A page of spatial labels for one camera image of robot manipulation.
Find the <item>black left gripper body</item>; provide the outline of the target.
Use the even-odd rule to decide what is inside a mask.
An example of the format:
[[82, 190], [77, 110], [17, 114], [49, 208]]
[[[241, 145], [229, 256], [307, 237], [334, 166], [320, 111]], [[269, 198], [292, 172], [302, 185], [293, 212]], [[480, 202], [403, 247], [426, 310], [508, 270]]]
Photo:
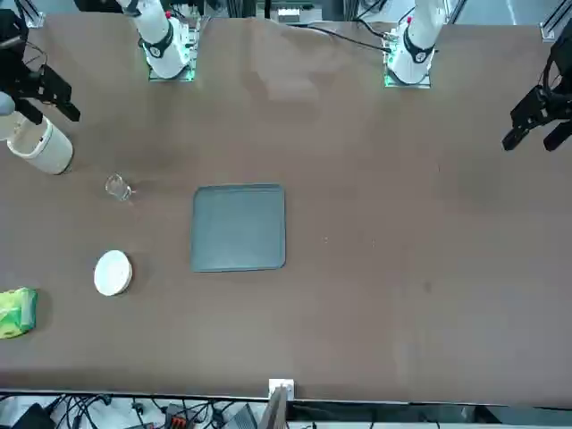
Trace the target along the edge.
[[546, 121], [571, 117], [571, 31], [563, 30], [543, 69]]

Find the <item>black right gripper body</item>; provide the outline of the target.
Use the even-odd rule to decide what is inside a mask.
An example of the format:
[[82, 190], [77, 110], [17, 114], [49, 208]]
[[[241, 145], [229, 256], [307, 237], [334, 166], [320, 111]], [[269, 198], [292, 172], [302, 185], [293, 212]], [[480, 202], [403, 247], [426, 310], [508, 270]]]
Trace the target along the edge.
[[24, 6], [1, 7], [1, 100], [31, 98], [43, 101], [39, 74], [24, 61], [29, 41], [26, 22], [31, 13]]

